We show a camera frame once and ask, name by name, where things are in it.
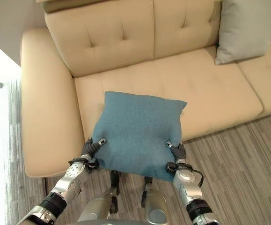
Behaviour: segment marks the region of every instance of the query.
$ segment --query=sofa seam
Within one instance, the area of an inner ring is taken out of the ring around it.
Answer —
[[[252,84],[250,83],[250,81],[248,80],[247,76],[245,75],[245,73],[243,72],[243,70],[241,69],[241,67],[239,66],[238,62],[235,61],[235,63],[236,63],[236,65],[237,65],[237,67],[239,68],[239,70],[241,71],[243,77],[244,77],[245,80],[248,82],[249,86],[251,87],[251,89],[253,90],[253,92],[255,93],[255,95],[257,96],[257,98],[258,98],[258,100],[259,100],[259,102],[260,102],[260,104],[261,104],[261,106],[262,106],[262,111],[257,115],[257,117],[258,117],[259,115],[261,115],[262,113],[265,112],[265,106],[264,106],[264,103],[263,103],[262,99],[260,98],[260,96],[258,95],[258,93],[256,92],[256,90],[255,90],[255,88],[253,87],[253,85],[252,85]]]

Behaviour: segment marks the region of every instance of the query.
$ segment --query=seat cushion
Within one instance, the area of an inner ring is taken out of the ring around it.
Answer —
[[[271,45],[265,56],[240,61],[238,66],[262,102],[260,116],[271,114]]]
[[[262,106],[237,64],[214,64],[214,46],[129,67],[75,78],[86,137],[104,107],[105,91],[188,102],[180,120],[182,140],[255,118]]]

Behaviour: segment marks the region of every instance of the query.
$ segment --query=gray pillow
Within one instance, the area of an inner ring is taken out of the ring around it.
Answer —
[[[120,92],[105,93],[105,107],[93,141],[107,142],[95,154],[102,167],[173,180],[166,163],[174,157],[165,145],[181,140],[180,114],[186,102]]]
[[[223,0],[215,64],[265,55],[271,40],[271,0]]]

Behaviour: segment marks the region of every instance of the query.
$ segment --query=sofa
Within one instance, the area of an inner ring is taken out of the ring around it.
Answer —
[[[60,175],[80,155],[106,91],[188,102],[182,141],[271,114],[271,44],[265,56],[214,63],[220,0],[38,1],[47,28],[24,32],[21,49],[30,177]]]

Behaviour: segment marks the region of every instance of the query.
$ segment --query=teal pillow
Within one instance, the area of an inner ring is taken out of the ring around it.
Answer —
[[[104,111],[93,133],[94,142],[107,139],[95,154],[100,166],[172,181],[166,164],[174,162],[174,157],[165,143],[180,143],[180,114],[186,104],[107,91]]]

